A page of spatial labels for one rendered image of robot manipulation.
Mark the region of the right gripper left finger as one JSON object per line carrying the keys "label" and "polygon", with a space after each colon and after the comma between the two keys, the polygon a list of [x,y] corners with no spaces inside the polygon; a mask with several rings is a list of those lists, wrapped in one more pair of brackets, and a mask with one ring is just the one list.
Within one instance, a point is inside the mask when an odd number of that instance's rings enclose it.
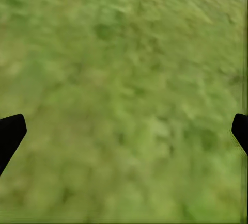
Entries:
{"label": "right gripper left finger", "polygon": [[23,114],[0,119],[0,176],[26,133]]}

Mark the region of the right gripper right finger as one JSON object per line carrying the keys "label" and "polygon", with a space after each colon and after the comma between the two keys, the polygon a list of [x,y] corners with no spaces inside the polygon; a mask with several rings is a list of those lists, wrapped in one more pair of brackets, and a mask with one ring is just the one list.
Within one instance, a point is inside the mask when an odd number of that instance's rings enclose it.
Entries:
{"label": "right gripper right finger", "polygon": [[231,132],[248,155],[248,116],[236,114]]}

